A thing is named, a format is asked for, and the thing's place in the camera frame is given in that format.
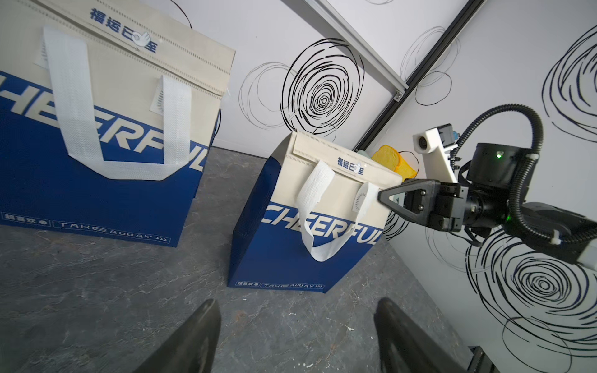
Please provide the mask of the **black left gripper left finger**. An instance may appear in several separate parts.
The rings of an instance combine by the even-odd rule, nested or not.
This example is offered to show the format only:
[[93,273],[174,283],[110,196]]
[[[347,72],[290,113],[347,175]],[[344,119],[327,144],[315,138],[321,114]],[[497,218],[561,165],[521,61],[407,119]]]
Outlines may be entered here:
[[210,372],[221,323],[219,303],[214,299],[206,300],[135,371]]

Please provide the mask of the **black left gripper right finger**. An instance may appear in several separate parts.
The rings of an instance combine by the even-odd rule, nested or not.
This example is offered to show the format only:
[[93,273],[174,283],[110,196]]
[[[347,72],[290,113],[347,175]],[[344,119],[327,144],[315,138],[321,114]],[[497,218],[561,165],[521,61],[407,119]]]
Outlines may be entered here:
[[374,314],[382,372],[465,372],[390,298]]

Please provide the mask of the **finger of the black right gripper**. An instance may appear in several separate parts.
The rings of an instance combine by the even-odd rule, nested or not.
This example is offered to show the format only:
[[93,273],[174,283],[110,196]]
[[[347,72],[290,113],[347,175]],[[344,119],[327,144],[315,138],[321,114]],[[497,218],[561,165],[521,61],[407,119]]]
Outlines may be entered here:
[[378,202],[403,219],[429,219],[441,183],[438,180],[407,180],[378,193]]

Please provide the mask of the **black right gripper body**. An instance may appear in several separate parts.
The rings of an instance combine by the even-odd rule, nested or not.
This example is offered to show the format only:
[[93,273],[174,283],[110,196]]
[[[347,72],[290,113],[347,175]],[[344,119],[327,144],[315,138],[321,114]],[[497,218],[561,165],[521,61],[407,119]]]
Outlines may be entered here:
[[460,232],[480,216],[480,199],[469,187],[440,182],[434,210],[429,219],[407,219],[441,232]]

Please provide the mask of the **blue cream takeout bag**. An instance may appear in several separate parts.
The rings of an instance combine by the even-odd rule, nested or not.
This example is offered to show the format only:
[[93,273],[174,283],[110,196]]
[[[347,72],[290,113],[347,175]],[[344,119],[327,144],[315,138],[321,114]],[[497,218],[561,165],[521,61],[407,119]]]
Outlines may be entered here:
[[402,177],[294,132],[267,159],[233,231],[231,288],[328,292],[382,237],[380,191]]
[[235,52],[139,1],[1,4],[1,222],[175,247]]

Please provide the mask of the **right yellow toast slice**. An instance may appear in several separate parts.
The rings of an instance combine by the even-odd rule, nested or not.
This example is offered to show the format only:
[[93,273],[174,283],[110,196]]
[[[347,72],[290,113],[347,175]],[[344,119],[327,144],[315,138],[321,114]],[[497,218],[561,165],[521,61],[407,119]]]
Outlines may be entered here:
[[413,169],[405,159],[400,160],[395,172],[400,174],[404,180],[414,179],[418,175],[418,172]]

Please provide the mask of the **yellow toast slice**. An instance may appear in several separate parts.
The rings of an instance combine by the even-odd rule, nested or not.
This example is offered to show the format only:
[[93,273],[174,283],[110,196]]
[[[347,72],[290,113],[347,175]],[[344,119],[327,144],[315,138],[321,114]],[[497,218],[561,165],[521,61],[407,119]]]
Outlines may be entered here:
[[397,170],[402,162],[399,152],[388,145],[381,146],[372,155],[371,159],[395,173],[398,173]]
[[413,169],[405,159],[400,160],[395,172],[400,174],[404,180],[414,179],[418,175],[418,172]]

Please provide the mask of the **left yellow toast slice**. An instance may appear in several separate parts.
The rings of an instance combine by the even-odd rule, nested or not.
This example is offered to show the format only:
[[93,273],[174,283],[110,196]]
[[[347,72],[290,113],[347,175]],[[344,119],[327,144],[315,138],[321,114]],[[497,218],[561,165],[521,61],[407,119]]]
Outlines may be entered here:
[[371,159],[395,173],[398,173],[397,170],[402,162],[399,152],[388,145],[381,146],[372,155]]

